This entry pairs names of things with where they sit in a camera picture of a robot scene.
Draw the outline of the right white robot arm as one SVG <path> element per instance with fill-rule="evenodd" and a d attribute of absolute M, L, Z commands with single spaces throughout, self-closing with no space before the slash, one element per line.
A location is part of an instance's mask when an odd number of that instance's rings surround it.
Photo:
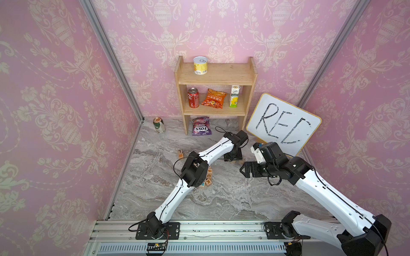
<path fill-rule="evenodd" d="M 279 229 L 287 239 L 306 236 L 328 243 L 347 256 L 377 256 L 387 250 L 391 221 L 383 214 L 374 215 L 355 204 L 330 185 L 316 169 L 300 157 L 288 158 L 277 143 L 251 147 L 254 162 L 244 162 L 240 168 L 246 178 L 278 178 L 309 194 L 339 223 L 332 224 L 290 211 Z"/>

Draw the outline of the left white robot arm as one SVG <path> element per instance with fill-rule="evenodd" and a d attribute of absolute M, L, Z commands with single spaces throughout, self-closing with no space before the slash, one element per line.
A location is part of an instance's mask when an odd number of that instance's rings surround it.
<path fill-rule="evenodd" d="M 179 180 L 173 191 L 146 217 L 149 235 L 154 239 L 162 237 L 165 234 L 165 224 L 171 220 L 180 203 L 192 190 L 205 182 L 208 168 L 222 156 L 233 160 L 247 141 L 248 135 L 242 130 L 236 134 L 225 132 L 221 140 L 210 148 L 199 153 L 191 152 L 186 158 L 181 174 L 178 175 Z"/>

